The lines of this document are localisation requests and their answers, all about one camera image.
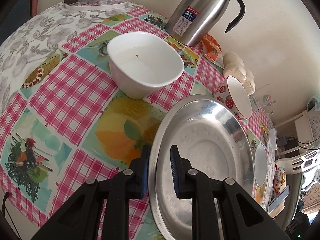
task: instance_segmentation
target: black cable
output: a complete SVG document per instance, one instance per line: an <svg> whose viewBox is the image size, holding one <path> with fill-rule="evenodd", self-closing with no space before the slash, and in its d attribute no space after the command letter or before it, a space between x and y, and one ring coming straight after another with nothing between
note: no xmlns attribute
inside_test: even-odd
<svg viewBox="0 0 320 240"><path fill-rule="evenodd" d="M313 142L317 141L319 138L320 138L320 136L317 139L313 140L312 142L308 142L308 143L302 143L302 142L299 142L298 140L297 140L297 142L301 143L301 144L310 144L310 143L313 143Z"/></svg>
<svg viewBox="0 0 320 240"><path fill-rule="evenodd" d="M288 137L287 139L290 139L290 138L293 138L294 140L297 140L296 138L294 138L294 137L292 137L292 136ZM320 148L318 148L318 149L305 148L305 147L300 146L299 143L300 143L300 144L305 144L305 145L307 145L307 144L311 144L311 143L319 140L319 138L320 138L320 136L319 136L317 139L313 140L312 142L308 142L308 143L303 143L303 142L300 142L300 141L297 140L297 143L298 143L298 146L299 146L300 148L302 148L302 149L311 150L311 151L316 151L316 150L320 150Z"/></svg>
<svg viewBox="0 0 320 240"><path fill-rule="evenodd" d="M298 146L299 146L300 148L302 148L302 149L311 150L311 151L320 150L320 148L318 148L318 149L309 149L309 148L302 147L302 146L300 146L300 145L298 145Z"/></svg>
<svg viewBox="0 0 320 240"><path fill-rule="evenodd" d="M9 193L9 192L6 192L6 193L4 194L4 197L3 197L3 200L2 200L2 213L3 213L3 216L4 216L4 218L5 218L4 210L7 211L8 215L9 215L9 218L10 218L10 220L11 220L13 226L14 226L14 229L17 231L17 234L18 234L19 238L22 240L22 238L21 238L21 236L20 236L20 234L19 234L19 232L18 232L18 230L17 230L17 228L16 228L16 225L14 224L14 222L13 222L11 216L10 216L10 213L9 213L7 207L5 206L5 202L6 202L6 200L9 198L9 196L10 196L10 193Z"/></svg>

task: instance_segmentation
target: tablecloth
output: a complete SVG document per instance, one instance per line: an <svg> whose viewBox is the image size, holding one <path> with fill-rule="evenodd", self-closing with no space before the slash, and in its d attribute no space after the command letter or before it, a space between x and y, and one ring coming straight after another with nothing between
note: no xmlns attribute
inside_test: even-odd
<svg viewBox="0 0 320 240"><path fill-rule="evenodd" d="M71 11L58 4L0 46L0 186L39 227L88 177L108 179L127 168L152 143L176 102L192 94L212 96L223 82L221 70L202 57L202 44L175 41L164 30L166 22L135 3L108 11ZM164 39L185 64L177 81L143 100L124 95L108 65L108 42L132 31ZM253 113L241 124L252 148L261 143L267 150L268 176L253 193L265 209L275 171L268 145L272 123ZM130 238L162 239L148 197L129 206Z"/></svg>

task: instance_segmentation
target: snack bag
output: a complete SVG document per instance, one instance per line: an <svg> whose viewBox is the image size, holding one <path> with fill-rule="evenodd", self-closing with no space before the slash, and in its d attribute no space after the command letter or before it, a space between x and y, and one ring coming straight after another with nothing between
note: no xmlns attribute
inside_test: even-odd
<svg viewBox="0 0 320 240"><path fill-rule="evenodd" d="M284 168L279 167L276 170L276 174L273 179L272 198L277 197L281 193L281 191L284 189L284 187L286 186L285 179L286 179L286 174L285 174Z"/></svg>
<svg viewBox="0 0 320 240"><path fill-rule="evenodd" d="M223 68L223 57L219 43L217 43L217 41L211 35L206 34L202 38L202 45L203 55L205 58Z"/></svg>

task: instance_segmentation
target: white bowl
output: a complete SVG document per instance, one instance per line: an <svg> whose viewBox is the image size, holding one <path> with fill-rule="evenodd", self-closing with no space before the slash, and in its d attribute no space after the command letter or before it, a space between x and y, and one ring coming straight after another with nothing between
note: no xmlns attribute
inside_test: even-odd
<svg viewBox="0 0 320 240"><path fill-rule="evenodd" d="M248 93L243 85L233 76L228 76L214 96L238 118L238 120L250 119L252 116L252 106Z"/></svg>
<svg viewBox="0 0 320 240"><path fill-rule="evenodd" d="M268 161L266 150L259 144L254 153L254 176L258 186L262 186L267 177Z"/></svg>
<svg viewBox="0 0 320 240"><path fill-rule="evenodd" d="M113 38L107 45L111 75L129 97L142 99L183 73L180 55L164 40L146 32Z"/></svg>

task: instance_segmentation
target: screw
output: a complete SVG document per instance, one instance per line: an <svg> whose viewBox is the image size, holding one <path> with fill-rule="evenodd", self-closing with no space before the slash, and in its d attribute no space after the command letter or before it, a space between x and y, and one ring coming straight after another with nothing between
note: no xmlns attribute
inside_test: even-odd
<svg viewBox="0 0 320 240"><path fill-rule="evenodd" d="M95 183L95 181L96 181L95 178L87 178L87 180L85 182L88 185L92 185L93 183Z"/></svg>
<svg viewBox="0 0 320 240"><path fill-rule="evenodd" d="M190 175L197 175L197 174L198 174L198 171L197 171L196 169L190 169L190 170L188 170L188 173L189 173Z"/></svg>
<svg viewBox="0 0 320 240"><path fill-rule="evenodd" d="M232 178L226 178L226 183L227 183L228 185L233 185L233 184L235 183L235 180L232 179Z"/></svg>
<svg viewBox="0 0 320 240"><path fill-rule="evenodd" d="M126 169L123 171L124 175L131 175L132 173L133 173L133 170L131 170L131 169Z"/></svg>

